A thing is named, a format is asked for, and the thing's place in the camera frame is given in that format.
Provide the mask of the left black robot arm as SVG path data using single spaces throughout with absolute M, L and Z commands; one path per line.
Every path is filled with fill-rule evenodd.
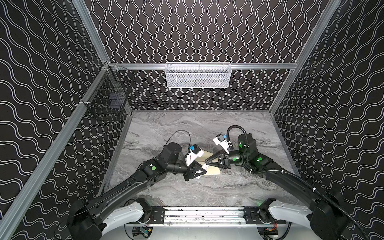
M 133 200 L 133 197 L 163 180 L 168 173 L 182 174 L 189 181 L 207 171 L 197 161 L 188 165 L 179 144 L 165 145 L 158 156 L 144 161 L 119 185 L 92 200 L 77 200 L 72 204 L 66 223 L 72 239 L 99 240 L 124 224 L 147 224 L 152 207 L 145 199 Z

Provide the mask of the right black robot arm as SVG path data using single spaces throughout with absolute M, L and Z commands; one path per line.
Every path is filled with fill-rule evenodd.
M 258 151 L 252 134 L 239 135 L 238 150 L 234 149 L 226 135 L 219 134 L 213 141 L 222 150 L 206 159 L 208 166 L 220 169 L 230 169 L 232 165 L 241 166 L 250 174 L 281 187 L 309 210 L 308 213 L 303 210 L 294 211 L 292 207 L 283 207 L 277 200 L 268 199 L 260 206 L 262 222 L 284 220 L 310 228 L 323 240 L 342 239 L 343 231 L 352 220 L 343 208 L 345 201 L 341 193 L 317 188 L 287 171 L 272 158 Z

